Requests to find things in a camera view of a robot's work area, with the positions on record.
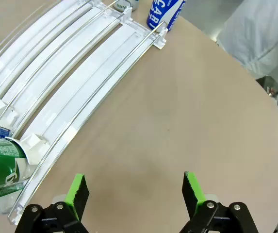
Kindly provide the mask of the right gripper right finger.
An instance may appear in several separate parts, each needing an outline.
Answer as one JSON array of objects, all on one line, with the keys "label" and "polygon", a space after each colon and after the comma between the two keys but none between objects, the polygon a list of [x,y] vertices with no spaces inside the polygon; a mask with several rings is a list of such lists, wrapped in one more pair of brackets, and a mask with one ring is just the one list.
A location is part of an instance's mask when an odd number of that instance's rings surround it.
[{"label": "right gripper right finger", "polygon": [[243,202],[228,207],[205,197],[194,173],[183,176],[182,194],[189,221],[181,233],[257,233],[258,229]]}]

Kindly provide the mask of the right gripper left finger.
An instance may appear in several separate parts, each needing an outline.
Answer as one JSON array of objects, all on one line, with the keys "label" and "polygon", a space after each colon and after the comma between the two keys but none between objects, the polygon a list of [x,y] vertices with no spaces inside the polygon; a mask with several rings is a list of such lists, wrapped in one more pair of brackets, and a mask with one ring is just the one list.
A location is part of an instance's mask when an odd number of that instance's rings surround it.
[{"label": "right gripper left finger", "polygon": [[86,233],[82,216],[89,197],[83,174],[76,174],[63,201],[43,208],[28,205],[16,227],[16,233]]}]

